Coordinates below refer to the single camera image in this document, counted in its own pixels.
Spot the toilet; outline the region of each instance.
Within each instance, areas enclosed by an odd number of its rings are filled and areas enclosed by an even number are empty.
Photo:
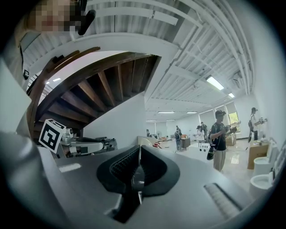
[[[253,176],[268,174],[274,166],[279,150],[276,143],[270,140],[266,157],[258,157],[254,159],[254,172]]]
[[[275,182],[275,177],[282,170],[282,166],[286,159],[286,143],[283,145],[280,152],[278,152],[278,156],[274,162],[273,171],[267,174],[260,174],[253,176],[250,179],[250,194],[256,199],[259,196],[265,194],[269,188],[273,186]]]

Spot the black t-shirt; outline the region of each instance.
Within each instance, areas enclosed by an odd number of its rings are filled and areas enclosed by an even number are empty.
[[[224,128],[225,128],[225,126],[223,123],[221,123],[221,124],[215,123],[214,125],[212,125],[210,133],[216,134],[216,133],[220,132],[221,130],[223,130]],[[217,147],[216,150],[223,151],[223,150],[227,149],[227,146],[225,143],[225,134],[222,134],[218,138],[214,139],[213,142],[216,144],[216,146],[215,146],[215,148]]]

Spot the shiny floor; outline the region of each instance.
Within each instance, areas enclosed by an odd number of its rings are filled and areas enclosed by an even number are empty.
[[[182,149],[181,151],[176,151],[175,140],[162,142],[160,146],[165,150],[170,150],[186,157],[198,159],[210,166],[213,166],[213,160],[208,161],[206,159],[208,150],[203,152],[199,151],[199,148],[190,146],[187,150]],[[227,147],[227,154],[222,173],[249,192],[250,178],[252,177],[253,170],[247,169],[249,154],[249,148],[247,147],[249,147],[247,139],[237,140],[234,146]]]

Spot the underside of staircase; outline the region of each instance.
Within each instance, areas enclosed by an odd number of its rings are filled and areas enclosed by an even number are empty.
[[[33,140],[38,143],[46,119],[54,119],[79,135],[85,126],[143,92],[157,59],[154,55],[125,52],[75,72],[37,106],[34,126],[30,128]]]

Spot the baseball cap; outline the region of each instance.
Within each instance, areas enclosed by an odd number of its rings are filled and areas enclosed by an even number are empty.
[[[215,112],[215,117],[220,116],[220,115],[225,115],[225,114],[226,114],[225,111],[217,110],[217,111]]]

